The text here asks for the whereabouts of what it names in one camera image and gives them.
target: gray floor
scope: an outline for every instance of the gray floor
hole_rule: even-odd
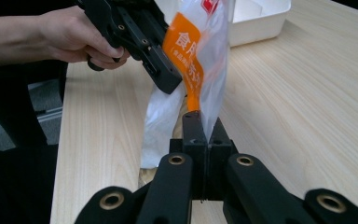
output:
[[[31,100],[35,111],[50,110],[62,106],[59,95],[58,81],[51,80],[35,84],[29,87]],[[58,144],[60,137],[61,117],[50,119],[40,123],[48,139],[48,144]],[[0,132],[0,150],[13,148],[8,135],[2,130]]]

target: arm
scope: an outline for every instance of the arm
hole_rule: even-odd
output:
[[[83,10],[69,7],[40,16],[0,17],[0,65],[41,60],[84,62],[114,69],[129,57],[114,49],[92,25]],[[122,58],[115,63],[112,58]]]

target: screw hole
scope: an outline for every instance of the screw hole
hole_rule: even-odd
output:
[[[327,194],[318,195],[316,201],[319,203],[321,207],[334,213],[344,213],[347,210],[347,207],[340,199],[331,195],[327,195]]]
[[[104,210],[118,208],[124,203],[124,195],[121,192],[111,192],[105,194],[100,200],[100,206]]]
[[[169,158],[169,162],[172,165],[180,165],[180,164],[185,163],[185,158],[182,156],[171,156]]]
[[[254,164],[254,161],[249,157],[241,156],[237,158],[237,163],[244,166],[251,166]]]

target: finger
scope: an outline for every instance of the finger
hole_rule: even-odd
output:
[[[115,49],[110,46],[107,40],[101,35],[85,14],[83,16],[83,23],[85,27],[76,30],[76,32],[78,32],[77,35],[82,38],[84,43],[92,46],[110,58],[121,58],[123,56],[124,49],[122,47]]]
[[[54,49],[57,59],[68,62],[68,63],[78,63],[85,62],[88,58],[88,54],[85,50],[64,50],[64,49]]]
[[[130,53],[126,50],[126,49],[124,49],[124,53],[123,53],[123,56],[121,57],[122,59],[128,59],[128,58],[130,58]]]
[[[115,63],[113,58],[106,56],[105,54],[102,54],[100,51],[98,51],[97,49],[95,49],[93,47],[86,46],[85,51],[88,53],[88,55],[91,58],[94,58],[96,60],[99,60],[99,61],[105,62],[105,63]]]
[[[106,62],[101,62],[99,60],[96,60],[94,58],[91,58],[90,61],[97,65],[98,67],[101,67],[101,68],[105,68],[105,69],[116,69],[116,68],[119,68],[121,65],[123,65],[127,59],[123,59],[121,60],[120,62],[118,63],[106,63]]]

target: human hand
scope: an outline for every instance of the human hand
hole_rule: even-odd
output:
[[[54,59],[77,63],[85,62],[90,56],[95,65],[115,69],[130,57],[124,48],[111,47],[80,7],[50,11],[37,19],[47,54]]]

